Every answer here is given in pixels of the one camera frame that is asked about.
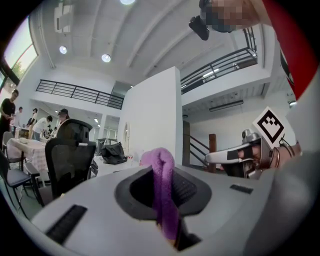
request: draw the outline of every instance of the black office chair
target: black office chair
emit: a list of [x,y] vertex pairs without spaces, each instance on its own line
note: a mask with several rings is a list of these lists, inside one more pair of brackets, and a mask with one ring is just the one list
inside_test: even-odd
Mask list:
[[[45,158],[51,185],[36,188],[42,206],[61,196],[88,179],[96,143],[89,141],[92,126],[75,119],[68,119],[58,130],[57,138],[45,145]],[[27,168],[35,173],[32,167]]]
[[89,132],[91,129],[92,126],[86,122],[76,119],[67,119],[59,127],[56,138],[87,143],[89,142]]

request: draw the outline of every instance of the red fabric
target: red fabric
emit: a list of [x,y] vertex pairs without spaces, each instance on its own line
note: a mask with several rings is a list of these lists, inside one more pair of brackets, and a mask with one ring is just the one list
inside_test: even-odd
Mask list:
[[294,82],[290,85],[298,100],[317,71],[317,58],[303,31],[288,12],[275,0],[263,0],[263,3],[287,61]]

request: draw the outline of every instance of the white partition wall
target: white partition wall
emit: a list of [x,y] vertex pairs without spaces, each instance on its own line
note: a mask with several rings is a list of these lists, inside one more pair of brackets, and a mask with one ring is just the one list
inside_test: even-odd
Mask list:
[[172,153],[176,164],[182,163],[182,102],[177,68],[158,73],[127,92],[118,127],[121,142],[126,123],[130,124],[132,154],[162,147]]

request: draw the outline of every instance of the recessed light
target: recessed light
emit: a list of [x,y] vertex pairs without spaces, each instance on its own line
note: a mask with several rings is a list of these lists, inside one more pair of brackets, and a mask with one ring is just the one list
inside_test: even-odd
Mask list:
[[109,54],[104,54],[104,55],[102,55],[102,56],[101,56],[101,59],[102,59],[104,62],[106,62],[106,63],[108,63],[108,62],[111,61],[111,57],[110,57]]
[[131,5],[135,2],[136,0],[120,0],[121,4],[123,5]]
[[65,47],[65,46],[60,46],[59,50],[60,50],[60,53],[62,53],[62,54],[67,53],[67,47]]

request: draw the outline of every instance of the white wall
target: white wall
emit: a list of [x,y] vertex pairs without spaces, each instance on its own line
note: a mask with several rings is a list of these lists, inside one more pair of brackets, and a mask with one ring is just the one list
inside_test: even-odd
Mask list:
[[[209,134],[216,134],[217,151],[225,150],[242,144],[242,132],[250,129],[252,122],[269,106],[280,118],[285,127],[285,140],[290,145],[296,144],[295,133],[285,116],[289,111],[289,104],[285,92],[278,92],[263,99],[261,97],[246,100],[243,105],[234,106],[214,112],[205,112],[190,116],[185,120],[190,122],[190,134],[197,140],[209,146]],[[195,143],[204,152],[208,150]],[[193,149],[202,159],[201,154]],[[190,156],[192,165],[202,165],[193,155]]]
[[56,65],[55,69],[43,74],[41,79],[81,86],[107,94],[111,94],[116,82],[108,75],[67,65]]
[[118,140],[123,141],[130,123],[129,148],[132,154],[155,148],[169,150],[182,163],[182,104],[180,72],[175,67],[158,73],[130,89],[124,98]]

